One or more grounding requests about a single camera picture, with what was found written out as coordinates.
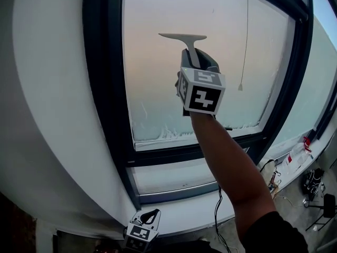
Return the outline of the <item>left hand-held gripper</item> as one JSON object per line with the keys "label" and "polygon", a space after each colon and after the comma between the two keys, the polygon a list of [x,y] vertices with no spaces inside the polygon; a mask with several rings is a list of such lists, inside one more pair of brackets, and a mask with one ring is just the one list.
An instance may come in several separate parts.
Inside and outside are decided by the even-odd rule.
{"label": "left hand-held gripper", "polygon": [[160,217],[159,209],[137,211],[124,229],[123,248],[135,252],[147,252],[153,240],[158,237]]}

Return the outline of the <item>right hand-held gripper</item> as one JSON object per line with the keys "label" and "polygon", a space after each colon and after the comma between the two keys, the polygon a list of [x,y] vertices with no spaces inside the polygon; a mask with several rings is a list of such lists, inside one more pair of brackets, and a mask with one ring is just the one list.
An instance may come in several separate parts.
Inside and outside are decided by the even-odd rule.
{"label": "right hand-held gripper", "polygon": [[191,68],[188,49],[181,54],[177,95],[185,111],[217,115],[226,89],[225,75],[218,73],[218,63],[207,53],[196,49],[200,69]]}

